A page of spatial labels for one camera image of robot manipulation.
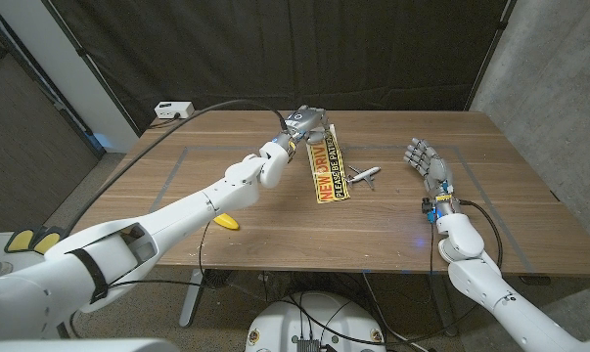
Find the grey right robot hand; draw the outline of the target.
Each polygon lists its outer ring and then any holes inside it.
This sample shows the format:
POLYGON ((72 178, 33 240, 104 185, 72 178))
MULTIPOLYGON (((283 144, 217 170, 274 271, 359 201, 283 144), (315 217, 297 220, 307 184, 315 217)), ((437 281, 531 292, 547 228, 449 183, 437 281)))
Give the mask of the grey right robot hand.
POLYGON ((454 193, 452 170, 427 140, 413 138, 403 160, 424 178, 426 192, 432 198, 454 193))

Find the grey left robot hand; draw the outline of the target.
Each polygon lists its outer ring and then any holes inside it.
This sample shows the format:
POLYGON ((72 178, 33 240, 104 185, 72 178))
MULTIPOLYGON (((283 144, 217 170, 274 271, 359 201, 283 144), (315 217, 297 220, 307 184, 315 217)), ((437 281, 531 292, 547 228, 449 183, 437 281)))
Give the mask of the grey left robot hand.
POLYGON ((328 116, 321 108, 301 106, 285 119, 285 123, 287 130, 272 140, 285 150, 294 150, 301 141, 307 145, 319 144, 330 132, 328 116))

